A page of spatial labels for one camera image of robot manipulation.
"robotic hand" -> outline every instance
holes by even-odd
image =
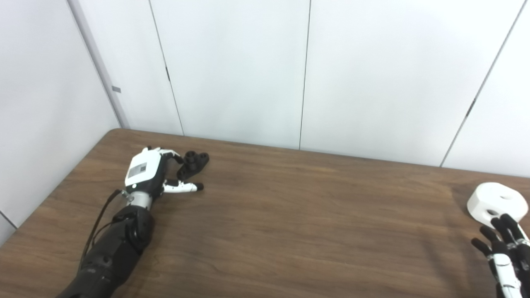
[[[519,224],[508,214],[491,220],[491,225],[480,227],[480,232],[491,247],[477,238],[471,244],[483,253],[497,281],[497,298],[528,298],[530,293],[530,242]]]
[[[182,164],[174,180],[165,178],[170,159]],[[79,271],[57,298],[109,298],[129,278],[151,242],[154,220],[149,211],[153,201],[165,192],[203,190],[201,183],[185,180],[199,173],[208,161],[207,153],[188,151],[183,158],[173,150],[151,147],[134,156],[125,176],[126,191],[116,190],[103,206],[81,256]],[[120,193],[127,198],[127,205],[94,235],[103,212]],[[108,229],[95,241],[106,226]]]

